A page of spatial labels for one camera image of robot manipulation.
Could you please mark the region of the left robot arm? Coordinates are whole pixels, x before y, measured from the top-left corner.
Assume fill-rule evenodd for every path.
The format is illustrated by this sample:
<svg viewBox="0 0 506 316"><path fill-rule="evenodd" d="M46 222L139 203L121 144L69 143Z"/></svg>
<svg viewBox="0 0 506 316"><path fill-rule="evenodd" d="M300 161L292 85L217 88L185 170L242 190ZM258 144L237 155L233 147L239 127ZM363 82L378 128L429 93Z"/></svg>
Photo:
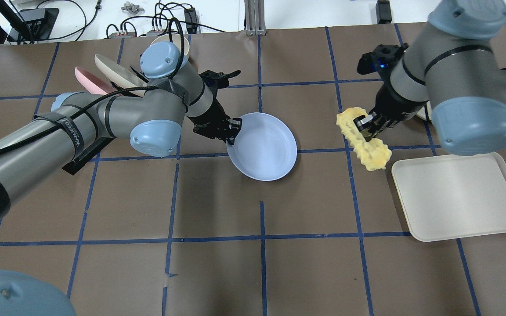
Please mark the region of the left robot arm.
<svg viewBox="0 0 506 316"><path fill-rule="evenodd" d="M136 151L166 157L177 149L185 118L193 131L234 144L242 120L225 114L217 90L240 70L199 74L173 42L151 44L141 55L133 85L99 96L85 92L57 96L48 113L0 139L0 221L58 168L75 175L113 139L129 139ZM66 294L32 276L0 269L0 316L75 316L69 300L78 268L87 210L96 180L95 163L86 210Z"/></svg>

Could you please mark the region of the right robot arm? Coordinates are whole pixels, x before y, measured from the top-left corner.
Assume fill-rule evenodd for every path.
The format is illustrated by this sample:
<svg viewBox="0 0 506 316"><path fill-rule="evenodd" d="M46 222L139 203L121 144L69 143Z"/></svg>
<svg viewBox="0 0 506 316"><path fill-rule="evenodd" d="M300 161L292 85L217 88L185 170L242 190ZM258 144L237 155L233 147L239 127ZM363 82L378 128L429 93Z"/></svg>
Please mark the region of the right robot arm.
<svg viewBox="0 0 506 316"><path fill-rule="evenodd" d="M430 103L444 150L460 156L506 147L506 68L490 45L506 23L502 0L443 0L412 45L379 45L360 74L383 80L369 114L352 118L369 142Z"/></svg>

